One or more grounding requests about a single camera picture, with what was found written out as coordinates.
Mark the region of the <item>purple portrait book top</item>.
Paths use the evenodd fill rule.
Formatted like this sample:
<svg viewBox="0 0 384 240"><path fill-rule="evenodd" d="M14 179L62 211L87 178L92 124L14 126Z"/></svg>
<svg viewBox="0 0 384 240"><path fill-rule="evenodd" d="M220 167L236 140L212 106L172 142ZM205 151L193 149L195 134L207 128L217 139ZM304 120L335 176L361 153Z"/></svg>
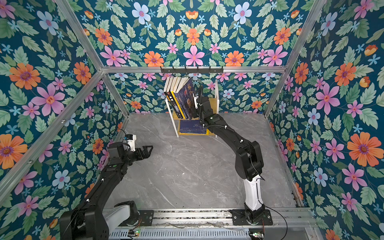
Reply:
<svg viewBox="0 0 384 240"><path fill-rule="evenodd" d="M187 83L188 79L189 79L188 77L178 77L176 85L174 87L174 94L179 104L181 114L183 116L183 119L186 119L186 120L188 120L190 116L187 109L187 105L186 105L187 104L186 97L184 95L184 86Z"/></svg>

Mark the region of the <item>aluminium front rail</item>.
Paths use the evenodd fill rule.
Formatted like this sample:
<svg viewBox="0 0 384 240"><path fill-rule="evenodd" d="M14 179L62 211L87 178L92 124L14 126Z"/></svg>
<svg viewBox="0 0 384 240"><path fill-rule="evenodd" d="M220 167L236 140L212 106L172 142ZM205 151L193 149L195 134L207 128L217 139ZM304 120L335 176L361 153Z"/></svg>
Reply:
<svg viewBox="0 0 384 240"><path fill-rule="evenodd" d="M318 226L309 208L276 208L269 210L272 226L234 226L230 210L240 209L153 209L154 220L148 227L120 227L117 229L250 229L250 228L316 228Z"/></svg>

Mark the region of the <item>black wall hook rail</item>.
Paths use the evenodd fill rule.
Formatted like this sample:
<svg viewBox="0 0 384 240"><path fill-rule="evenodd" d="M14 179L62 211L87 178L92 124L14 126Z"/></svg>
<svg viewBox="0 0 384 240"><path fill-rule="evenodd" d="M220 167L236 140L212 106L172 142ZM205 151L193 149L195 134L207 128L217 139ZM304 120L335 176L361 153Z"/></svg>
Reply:
<svg viewBox="0 0 384 240"><path fill-rule="evenodd" d="M163 74L220 74L224 72L223 67L160 67Z"/></svg>

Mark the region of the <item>navy book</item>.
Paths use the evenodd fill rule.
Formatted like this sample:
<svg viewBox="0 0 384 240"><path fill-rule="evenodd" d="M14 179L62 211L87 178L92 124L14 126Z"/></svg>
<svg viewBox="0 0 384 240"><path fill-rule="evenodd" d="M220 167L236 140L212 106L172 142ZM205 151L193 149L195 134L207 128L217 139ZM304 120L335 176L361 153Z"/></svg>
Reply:
<svg viewBox="0 0 384 240"><path fill-rule="evenodd" d="M179 133L181 135L206 135L207 129L204 129L199 120L181 120Z"/></svg>

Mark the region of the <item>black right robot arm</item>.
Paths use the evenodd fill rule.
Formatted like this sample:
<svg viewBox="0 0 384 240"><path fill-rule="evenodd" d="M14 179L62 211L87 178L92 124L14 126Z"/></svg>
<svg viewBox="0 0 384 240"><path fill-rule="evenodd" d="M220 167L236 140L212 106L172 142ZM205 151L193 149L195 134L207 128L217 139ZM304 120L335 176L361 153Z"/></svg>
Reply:
<svg viewBox="0 0 384 240"><path fill-rule="evenodd" d="M201 126L221 138L234 151L235 170L245 186L245 218L250 224L256 224L265 211L261 192L264 160L260 144L243 138L223 117L215 114L208 97L199 94L197 107Z"/></svg>

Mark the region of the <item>yellow cartoon book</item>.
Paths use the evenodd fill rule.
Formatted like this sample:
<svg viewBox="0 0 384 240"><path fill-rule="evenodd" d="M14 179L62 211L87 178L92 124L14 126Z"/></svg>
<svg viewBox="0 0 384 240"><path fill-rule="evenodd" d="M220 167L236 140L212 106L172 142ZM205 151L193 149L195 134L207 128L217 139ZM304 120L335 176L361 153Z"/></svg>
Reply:
<svg viewBox="0 0 384 240"><path fill-rule="evenodd" d="M180 113L179 114L179 119L185 119L185 115L184 115L184 112L182 110L182 107L179 103L179 100L176 96L176 92L177 92L177 89L178 89L178 86L179 86L179 83L181 82L181 77L174 77L173 78L173 81L172 81L172 85L171 85L171 94L173 96L173 99L176 103L176 106L178 107L178 112Z"/></svg>

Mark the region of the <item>purple book underneath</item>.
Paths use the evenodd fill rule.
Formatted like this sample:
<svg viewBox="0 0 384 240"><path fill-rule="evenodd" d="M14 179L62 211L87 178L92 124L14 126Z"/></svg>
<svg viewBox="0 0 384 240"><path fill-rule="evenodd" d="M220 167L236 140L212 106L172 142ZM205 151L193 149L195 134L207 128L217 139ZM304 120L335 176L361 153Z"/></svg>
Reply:
<svg viewBox="0 0 384 240"><path fill-rule="evenodd" d="M194 95L195 95L195 88L193 86L192 79L188 77L188 81L184 86L184 95L186 97L187 101L187 109L190 114L189 120L192 120L193 118L197 117L197 112L195 109L195 103L194 103Z"/></svg>

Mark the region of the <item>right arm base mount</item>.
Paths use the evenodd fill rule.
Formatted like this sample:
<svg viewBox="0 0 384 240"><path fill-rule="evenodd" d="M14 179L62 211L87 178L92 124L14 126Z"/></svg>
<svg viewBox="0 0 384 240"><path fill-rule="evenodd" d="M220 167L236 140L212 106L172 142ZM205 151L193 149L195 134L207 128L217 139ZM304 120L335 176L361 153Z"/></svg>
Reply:
<svg viewBox="0 0 384 240"><path fill-rule="evenodd" d="M273 219L269 210L249 211L230 210L234 226L272 226Z"/></svg>

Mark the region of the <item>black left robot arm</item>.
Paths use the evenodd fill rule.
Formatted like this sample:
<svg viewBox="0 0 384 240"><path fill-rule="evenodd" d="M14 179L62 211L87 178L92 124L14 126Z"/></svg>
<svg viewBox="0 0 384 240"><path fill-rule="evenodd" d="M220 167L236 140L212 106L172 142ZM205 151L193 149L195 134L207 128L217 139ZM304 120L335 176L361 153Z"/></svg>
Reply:
<svg viewBox="0 0 384 240"><path fill-rule="evenodd" d="M107 240L121 224L135 226L141 217L134 201L126 201L104 212L105 205L115 187L134 162L148 159L153 146L131 147L117 142L108 148L109 162L102 170L99 180L86 198L72 211L59 219L62 240Z"/></svg>

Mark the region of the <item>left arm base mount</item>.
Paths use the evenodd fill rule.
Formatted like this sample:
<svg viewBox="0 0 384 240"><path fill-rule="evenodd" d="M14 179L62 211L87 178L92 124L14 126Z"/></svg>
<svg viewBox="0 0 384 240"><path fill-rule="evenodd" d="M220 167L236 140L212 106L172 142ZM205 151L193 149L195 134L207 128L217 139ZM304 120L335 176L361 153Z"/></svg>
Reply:
<svg viewBox="0 0 384 240"><path fill-rule="evenodd" d="M152 226L154 210L138 210L120 224L120 227L148 227Z"/></svg>

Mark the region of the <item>black book standing on shelf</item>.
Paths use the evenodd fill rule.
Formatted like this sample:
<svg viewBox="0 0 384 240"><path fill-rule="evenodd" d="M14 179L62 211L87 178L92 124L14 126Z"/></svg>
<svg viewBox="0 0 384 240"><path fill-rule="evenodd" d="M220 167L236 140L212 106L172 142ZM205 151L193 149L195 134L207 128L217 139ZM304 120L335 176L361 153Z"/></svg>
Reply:
<svg viewBox="0 0 384 240"><path fill-rule="evenodd" d="M165 94L166 99L168 101L170 101L170 97L169 97L168 92L169 92L169 88L170 88L170 84L172 83L172 80L173 80L173 77L167 77L165 87L164 87L164 94Z"/></svg>

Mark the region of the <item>black wolf cover book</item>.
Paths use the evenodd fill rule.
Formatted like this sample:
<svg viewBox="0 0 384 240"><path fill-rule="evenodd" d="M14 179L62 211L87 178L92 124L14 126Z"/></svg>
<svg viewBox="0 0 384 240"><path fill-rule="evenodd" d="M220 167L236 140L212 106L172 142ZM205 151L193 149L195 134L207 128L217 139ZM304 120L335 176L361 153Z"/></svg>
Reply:
<svg viewBox="0 0 384 240"><path fill-rule="evenodd" d="M169 97L170 97L170 101L169 102L172 104L177 117L180 118L182 115L180 113L179 107L177 106L176 100L175 100L173 94L171 93L172 89L173 88L172 88L172 83L171 83L170 84L170 88L169 88L169 92L168 92Z"/></svg>

